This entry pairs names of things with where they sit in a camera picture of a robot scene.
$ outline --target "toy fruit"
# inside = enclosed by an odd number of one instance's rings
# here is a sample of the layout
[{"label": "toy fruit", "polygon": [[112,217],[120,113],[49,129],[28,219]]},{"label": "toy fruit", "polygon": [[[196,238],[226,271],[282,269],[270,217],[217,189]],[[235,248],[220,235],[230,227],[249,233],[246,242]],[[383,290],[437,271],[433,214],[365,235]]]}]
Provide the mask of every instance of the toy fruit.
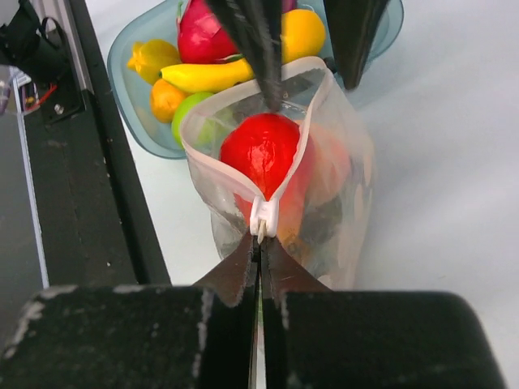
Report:
[{"label": "toy fruit", "polygon": [[[326,28],[320,17],[310,10],[296,9],[282,16],[281,43],[283,63],[317,55],[326,40]],[[222,64],[181,63],[161,70],[161,77],[189,93],[221,92],[254,77],[242,58]]]},{"label": "toy fruit", "polygon": [[149,96],[153,116],[161,123],[171,123],[175,111],[186,97],[187,94],[184,91],[163,79],[158,79],[153,84]]},{"label": "toy fruit", "polygon": [[133,53],[127,63],[128,69],[136,71],[147,83],[153,85],[159,78],[159,72],[165,66],[180,63],[175,46],[162,39],[135,42]]},{"label": "toy fruit", "polygon": [[[299,142],[298,124],[281,115],[261,113],[246,119],[221,145],[220,160],[249,177],[270,200],[294,162]],[[293,239],[301,226],[304,199],[311,180],[314,147],[309,139],[302,160],[280,199],[277,236]],[[235,195],[248,223],[252,204]]]},{"label": "toy fruit", "polygon": [[182,62],[215,63],[238,53],[204,0],[188,1],[184,14],[177,18],[177,31]]},{"label": "toy fruit", "polygon": [[180,139],[180,123],[187,115],[187,113],[193,108],[195,105],[204,101],[208,97],[211,97],[214,93],[211,92],[197,92],[188,96],[180,105],[177,107],[177,111],[173,117],[173,121],[171,122],[171,133],[173,134],[174,139],[177,141],[178,145],[182,147],[182,140]]},{"label": "toy fruit", "polygon": [[351,160],[344,142],[329,129],[311,124],[315,145],[315,170],[307,192],[307,202],[319,207],[332,201],[351,174]]},{"label": "toy fruit", "polygon": [[233,128],[236,127],[233,111],[231,109],[223,109],[216,118],[208,119],[196,139],[196,146],[203,147],[212,144],[227,136]]}]

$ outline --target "blue plastic bowl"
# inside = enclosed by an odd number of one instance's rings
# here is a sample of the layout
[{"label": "blue plastic bowl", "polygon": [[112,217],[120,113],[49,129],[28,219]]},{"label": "blue plastic bowl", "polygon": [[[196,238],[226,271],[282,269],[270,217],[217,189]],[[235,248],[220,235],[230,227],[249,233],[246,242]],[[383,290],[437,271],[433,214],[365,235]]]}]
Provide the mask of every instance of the blue plastic bowl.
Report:
[{"label": "blue plastic bowl", "polygon": [[[321,0],[300,0],[299,7],[311,8],[323,21],[326,20]],[[152,87],[134,71],[127,69],[127,62],[131,58],[131,49],[136,41],[145,42],[157,38],[169,42],[177,41],[177,8],[178,0],[165,0],[129,23],[115,38],[110,48],[107,66],[115,100],[131,134],[144,150],[168,159],[184,158],[186,154],[171,135],[171,126],[160,123],[153,117],[149,106]],[[404,7],[401,0],[389,2],[367,59],[367,68],[370,62],[395,41],[403,19]],[[332,56],[329,40],[321,50],[320,56]]]}]

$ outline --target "table surface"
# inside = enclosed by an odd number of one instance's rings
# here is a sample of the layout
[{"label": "table surface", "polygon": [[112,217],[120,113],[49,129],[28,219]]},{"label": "table surface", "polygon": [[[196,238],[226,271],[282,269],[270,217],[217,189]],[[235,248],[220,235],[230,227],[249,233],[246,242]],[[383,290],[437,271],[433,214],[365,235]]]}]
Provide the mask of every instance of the table surface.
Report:
[{"label": "table surface", "polygon": [[[159,2],[88,0],[105,59]],[[404,5],[401,35],[349,95],[379,168],[356,285],[462,295],[519,387],[519,4]],[[129,140],[171,281],[194,282],[218,257],[187,163]]]}]

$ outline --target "clear plastic bag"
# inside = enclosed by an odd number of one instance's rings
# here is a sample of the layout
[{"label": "clear plastic bag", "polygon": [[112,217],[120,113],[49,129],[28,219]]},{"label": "clear plastic bag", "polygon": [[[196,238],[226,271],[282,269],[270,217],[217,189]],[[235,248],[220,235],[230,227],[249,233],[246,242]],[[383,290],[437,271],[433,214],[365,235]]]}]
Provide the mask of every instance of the clear plastic bag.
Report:
[{"label": "clear plastic bag", "polygon": [[[301,134],[293,165],[270,200],[278,205],[276,235],[328,287],[351,288],[371,208],[372,142],[320,58],[284,65],[282,86],[280,113],[299,123]],[[222,258],[254,223],[252,204],[264,196],[248,177],[219,161],[220,147],[245,118],[262,112],[267,108],[250,81],[202,101],[180,128]]]}]

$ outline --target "zipper slider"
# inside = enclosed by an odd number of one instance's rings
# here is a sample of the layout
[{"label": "zipper slider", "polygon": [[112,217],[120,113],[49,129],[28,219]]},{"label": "zipper slider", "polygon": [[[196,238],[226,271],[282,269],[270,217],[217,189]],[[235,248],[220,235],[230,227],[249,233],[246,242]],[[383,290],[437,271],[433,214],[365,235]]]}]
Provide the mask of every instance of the zipper slider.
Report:
[{"label": "zipper slider", "polygon": [[263,238],[275,237],[277,231],[277,218],[279,216],[279,201],[271,199],[265,201],[261,197],[256,196],[252,203],[251,209],[251,235],[258,237],[258,243],[261,244]]}]

